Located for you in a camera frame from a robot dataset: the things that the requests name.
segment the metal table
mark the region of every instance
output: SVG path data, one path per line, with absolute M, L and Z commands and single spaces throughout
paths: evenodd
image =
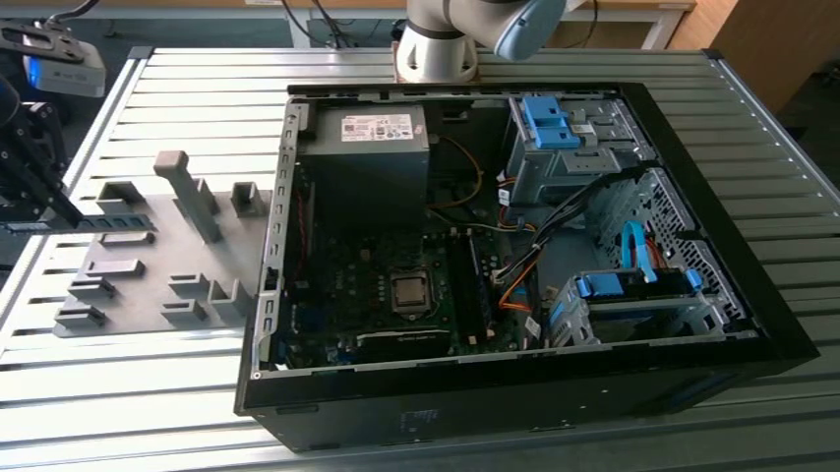
M 243 180 L 267 189 L 286 86 L 392 81 L 380 49 L 148 52 L 132 52 L 67 175 L 83 206 L 108 180 L 170 193 L 152 177 L 164 148 L 190 153 L 215 191 Z M 823 357 L 679 415 L 295 456 L 233 413 L 242 331 L 51 334 L 91 237 L 36 237 L 0 297 L 0 468 L 840 469 L 840 196 L 728 65 L 697 52 L 611 50 L 482 62 L 490 82 L 648 84 Z

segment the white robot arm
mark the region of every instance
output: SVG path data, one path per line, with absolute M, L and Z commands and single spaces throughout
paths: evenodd
M 544 46 L 566 0 L 409 0 L 409 22 L 397 50 L 402 80 L 458 83 L 476 77 L 476 42 L 512 61 Z

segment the sticker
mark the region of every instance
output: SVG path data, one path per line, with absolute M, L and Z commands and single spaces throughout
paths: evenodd
M 412 115 L 350 115 L 342 119 L 343 143 L 413 140 L 414 137 Z
M 577 135 L 595 134 L 595 127 L 588 123 L 585 125 L 573 125 L 573 133 Z
M 505 189 L 498 189 L 498 204 L 510 207 L 510 192 Z
M 540 324 L 537 322 L 534 322 L 534 319 L 528 317 L 528 320 L 525 320 L 525 329 L 528 329 L 528 332 L 530 332 L 530 334 L 540 339 L 540 331 L 541 331 L 541 327 Z
M 441 410 L 408 411 L 400 415 L 400 430 L 402 433 L 420 433 L 425 426 L 437 422 Z

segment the motherboard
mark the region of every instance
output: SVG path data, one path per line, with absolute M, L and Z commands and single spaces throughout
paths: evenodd
M 518 349 L 517 318 L 498 316 L 484 283 L 501 264 L 497 236 L 434 226 L 355 241 L 315 238 L 279 348 L 291 367 Z

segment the power supply label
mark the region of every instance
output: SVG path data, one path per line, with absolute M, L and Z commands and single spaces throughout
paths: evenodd
M 342 119 L 342 142 L 412 140 L 412 115 L 349 115 Z

